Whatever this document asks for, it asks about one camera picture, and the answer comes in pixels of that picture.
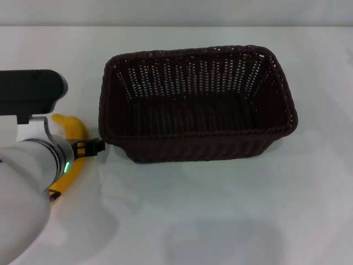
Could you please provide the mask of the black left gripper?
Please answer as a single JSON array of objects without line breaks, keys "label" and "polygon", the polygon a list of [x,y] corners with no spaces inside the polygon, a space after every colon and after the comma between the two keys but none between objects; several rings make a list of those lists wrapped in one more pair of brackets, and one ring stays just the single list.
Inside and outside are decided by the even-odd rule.
[{"label": "black left gripper", "polygon": [[89,139],[84,143],[83,139],[70,139],[74,160],[83,157],[93,157],[105,150],[105,141],[99,138]]}]

